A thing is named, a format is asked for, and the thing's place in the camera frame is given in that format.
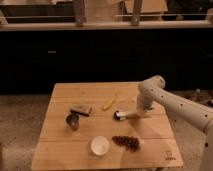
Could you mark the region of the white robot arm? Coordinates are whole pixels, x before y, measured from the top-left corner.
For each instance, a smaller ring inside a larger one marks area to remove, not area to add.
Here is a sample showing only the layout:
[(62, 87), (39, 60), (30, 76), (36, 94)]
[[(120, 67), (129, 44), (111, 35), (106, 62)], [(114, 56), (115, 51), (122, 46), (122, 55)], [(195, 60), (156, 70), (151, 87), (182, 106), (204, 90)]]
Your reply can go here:
[(206, 135), (200, 171), (213, 171), (213, 109), (166, 91), (160, 75), (141, 81), (138, 92), (139, 110), (146, 111), (156, 101)]

